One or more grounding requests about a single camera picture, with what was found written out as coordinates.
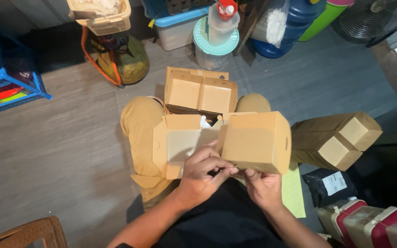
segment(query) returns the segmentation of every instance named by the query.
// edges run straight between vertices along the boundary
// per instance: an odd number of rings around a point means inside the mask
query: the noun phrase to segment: red plate
[[[22,89],[23,89],[23,87],[18,86],[14,83],[0,87],[0,100],[4,99],[4,98],[11,97],[12,95],[18,93]]]

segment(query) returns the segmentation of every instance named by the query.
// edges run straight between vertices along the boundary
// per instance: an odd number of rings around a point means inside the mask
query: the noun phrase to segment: wooden chair
[[[68,248],[56,216],[38,219],[0,234],[0,248],[24,248],[40,238],[45,248]]]

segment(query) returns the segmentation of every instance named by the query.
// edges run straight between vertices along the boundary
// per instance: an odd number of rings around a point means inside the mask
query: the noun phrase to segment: green plastic bottle
[[[298,39],[299,42],[306,42],[325,29],[345,9],[355,3],[355,0],[327,0],[326,9],[313,21],[306,32]]]

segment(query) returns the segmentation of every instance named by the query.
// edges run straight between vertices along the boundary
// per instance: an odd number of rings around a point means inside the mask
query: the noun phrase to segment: yellow mat
[[[290,163],[289,170],[283,176],[281,194],[283,196],[284,206],[286,206],[295,217],[306,217],[298,163]]]

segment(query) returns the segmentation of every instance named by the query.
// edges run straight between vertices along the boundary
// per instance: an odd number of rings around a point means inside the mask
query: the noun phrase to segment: electric fan
[[[373,46],[397,31],[397,0],[356,0],[332,27],[349,42]]]

